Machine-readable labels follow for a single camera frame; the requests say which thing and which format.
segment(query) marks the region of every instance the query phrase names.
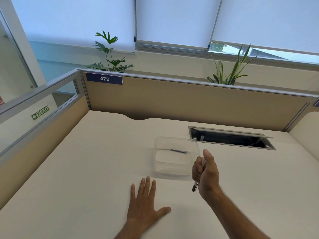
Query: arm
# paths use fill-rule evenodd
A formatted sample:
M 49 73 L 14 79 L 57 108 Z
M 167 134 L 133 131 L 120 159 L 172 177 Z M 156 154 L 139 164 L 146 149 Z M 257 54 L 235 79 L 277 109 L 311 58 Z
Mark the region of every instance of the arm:
M 214 157 L 207 149 L 203 155 L 206 160 L 202 167 L 202 157 L 193 165 L 192 177 L 197 181 L 202 198 L 211 207 L 230 239 L 269 239 L 256 227 L 224 194 L 219 186 L 219 172 Z
M 152 181 L 150 193 L 148 193 L 149 189 L 150 177 L 148 176 L 146 177 L 146 182 L 144 178 L 142 179 L 137 197 L 135 197 L 135 186 L 132 184 L 127 220 L 114 239 L 139 239 L 147 229 L 172 210 L 170 207 L 163 207 L 155 211 L 155 180 Z

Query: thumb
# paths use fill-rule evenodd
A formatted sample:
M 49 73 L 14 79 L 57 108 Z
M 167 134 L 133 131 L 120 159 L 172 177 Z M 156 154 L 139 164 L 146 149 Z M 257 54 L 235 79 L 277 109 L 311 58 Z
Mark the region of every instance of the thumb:
M 171 207 L 163 207 L 163 208 L 159 209 L 159 210 L 156 212 L 157 218 L 158 218 L 158 219 L 162 218 L 163 216 L 165 216 L 166 214 L 168 214 L 169 212 L 171 212 L 171 210 L 172 210 Z
M 207 166 L 210 166 L 211 164 L 215 162 L 214 156 L 207 149 L 203 150 L 203 156 L 206 160 Z

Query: forearm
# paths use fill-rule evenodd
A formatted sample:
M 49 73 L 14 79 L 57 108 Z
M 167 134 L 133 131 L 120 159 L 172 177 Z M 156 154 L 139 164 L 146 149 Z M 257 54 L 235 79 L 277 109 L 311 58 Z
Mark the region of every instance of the forearm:
M 269 239 L 219 190 L 206 202 L 212 208 L 230 239 Z
M 142 231 L 134 221 L 126 221 L 122 230 L 114 237 L 114 239 L 140 239 Z

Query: philodendron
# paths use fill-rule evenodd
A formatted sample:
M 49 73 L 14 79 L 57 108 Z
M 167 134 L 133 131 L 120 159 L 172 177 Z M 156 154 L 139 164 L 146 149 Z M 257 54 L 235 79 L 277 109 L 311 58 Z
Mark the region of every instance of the philodendron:
M 121 63 L 125 62 L 125 57 L 120 59 L 120 60 L 114 60 L 112 57 L 112 50 L 114 50 L 113 48 L 111 48 L 111 44 L 115 43 L 118 40 L 118 37 L 113 37 L 111 38 L 110 33 L 105 34 L 104 31 L 103 35 L 100 33 L 96 33 L 95 36 L 100 36 L 102 38 L 104 38 L 108 44 L 109 44 L 109 48 L 105 47 L 103 44 L 99 43 L 99 42 L 94 42 L 94 46 L 98 46 L 98 48 L 96 48 L 98 51 L 103 51 L 105 52 L 106 55 L 106 61 L 107 61 L 107 67 L 104 67 L 102 64 L 102 61 L 98 62 L 98 63 L 94 63 L 91 65 L 88 65 L 87 68 L 93 68 L 93 69 L 98 69 L 98 70 L 108 70 L 108 71 L 112 71 L 112 72 L 120 72 L 120 73 L 124 73 L 126 69 L 133 67 L 133 65 L 122 65 Z
M 238 51 L 237 60 L 236 60 L 236 62 L 234 64 L 233 70 L 228 76 L 226 76 L 225 73 L 224 73 L 224 65 L 223 65 L 223 63 L 221 61 L 219 61 L 219 64 L 220 64 L 220 67 L 219 67 L 217 65 L 216 61 L 214 60 L 213 56 L 211 55 L 213 60 L 214 60 L 215 66 L 216 66 L 217 75 L 213 74 L 215 81 L 213 79 L 211 79 L 209 76 L 207 76 L 207 79 L 209 80 L 209 82 L 215 83 L 215 84 L 234 85 L 237 78 L 242 77 L 242 76 L 248 76 L 248 75 L 240 75 L 240 72 L 246 67 L 247 64 L 249 64 L 250 61 L 252 61 L 257 56 L 253 57 L 251 60 L 249 60 L 247 62 L 247 64 L 245 64 L 238 71 L 238 69 L 240 68 L 240 65 L 243 62 L 245 62 L 245 60 L 247 58 L 247 55 L 248 55 L 248 52 L 249 52 L 249 49 L 250 49 L 250 45 L 248 46 L 244 56 L 242 56 L 242 59 L 240 60 L 241 49 L 242 49 L 242 45 L 241 45 L 241 48 Z

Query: green exit sign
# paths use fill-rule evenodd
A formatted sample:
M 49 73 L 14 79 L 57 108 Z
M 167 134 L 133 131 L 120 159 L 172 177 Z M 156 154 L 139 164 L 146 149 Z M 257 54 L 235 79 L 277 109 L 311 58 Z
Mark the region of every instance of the green exit sign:
M 46 113 L 47 111 L 49 111 L 49 107 L 45 106 L 44 108 L 42 108 L 41 110 L 38 110 L 36 113 L 34 113 L 33 115 L 31 115 L 31 117 L 33 118 L 33 120 L 37 120 L 40 116 L 42 116 L 44 113 Z

